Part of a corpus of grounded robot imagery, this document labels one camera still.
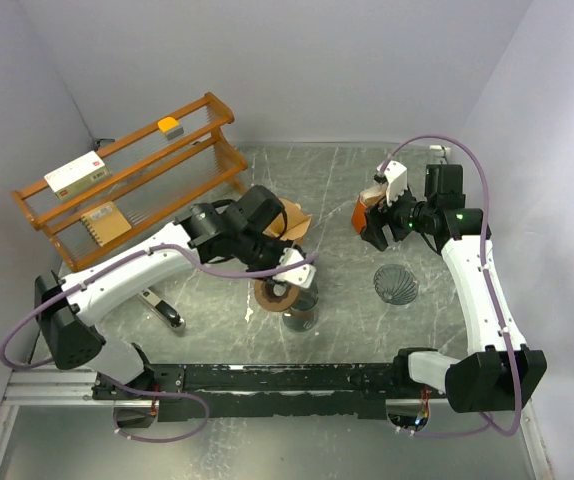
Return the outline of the orange coffee filter box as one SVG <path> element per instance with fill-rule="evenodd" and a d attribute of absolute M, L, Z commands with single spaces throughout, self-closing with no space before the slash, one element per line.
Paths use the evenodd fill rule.
<path fill-rule="evenodd" d="M 358 194 L 356 205 L 351 217 L 351 224 L 356 233 L 361 236 L 368 225 L 367 210 L 373 207 L 373 213 L 378 218 L 385 218 L 387 211 L 387 186 L 375 184 Z"/>

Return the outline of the brown paper coffee filter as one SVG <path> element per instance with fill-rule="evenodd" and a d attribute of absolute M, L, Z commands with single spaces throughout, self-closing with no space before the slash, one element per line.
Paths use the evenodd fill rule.
<path fill-rule="evenodd" d="M 312 215 L 305 214 L 299 204 L 280 198 L 285 216 L 279 214 L 264 230 L 264 234 L 301 245 L 311 225 Z"/>

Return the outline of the clear glass ribbed dripper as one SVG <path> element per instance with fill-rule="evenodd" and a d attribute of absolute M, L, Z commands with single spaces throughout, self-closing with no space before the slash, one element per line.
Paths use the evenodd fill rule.
<path fill-rule="evenodd" d="M 390 305 L 401 306 L 413 302 L 419 290 L 415 275 L 403 265 L 388 264 L 374 274 L 373 284 L 379 298 Z"/>

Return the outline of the grey glass carafe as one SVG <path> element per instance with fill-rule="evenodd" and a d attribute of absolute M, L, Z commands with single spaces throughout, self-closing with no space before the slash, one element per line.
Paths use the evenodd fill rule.
<path fill-rule="evenodd" d="M 301 290 L 295 302 L 282 314 L 283 324 L 294 332 L 310 330 L 317 322 L 319 295 L 315 285 Z"/>

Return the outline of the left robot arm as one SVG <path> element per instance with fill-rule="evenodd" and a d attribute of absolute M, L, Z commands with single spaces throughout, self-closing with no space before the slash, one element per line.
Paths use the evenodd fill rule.
<path fill-rule="evenodd" d="M 221 278 L 236 272 L 216 263 L 237 260 L 241 277 L 285 284 L 289 290 L 310 286 L 315 269 L 292 240 L 268 233 L 286 217 L 286 207 L 257 185 L 237 200 L 192 205 L 158 232 L 115 257 L 64 277 L 56 273 L 34 281 L 36 321 L 52 362 L 61 370 L 88 366 L 117 380 L 129 398 L 148 395 L 154 375 L 135 344 L 101 333 L 97 323 L 137 293 L 188 266 Z"/>

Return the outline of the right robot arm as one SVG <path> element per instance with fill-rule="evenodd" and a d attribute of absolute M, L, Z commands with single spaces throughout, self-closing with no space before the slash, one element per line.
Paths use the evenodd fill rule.
<path fill-rule="evenodd" d="M 410 233 L 430 236 L 451 274 L 467 332 L 467 356 L 407 348 L 391 374 L 393 390 L 415 396 L 425 385 L 446 395 L 458 413 L 522 410 L 544 376 L 543 351 L 532 350 L 511 315 L 493 262 L 483 210 L 468 208 L 459 165 L 426 168 L 425 193 L 412 194 L 407 169 L 383 163 L 352 216 L 361 239 L 379 251 Z"/>

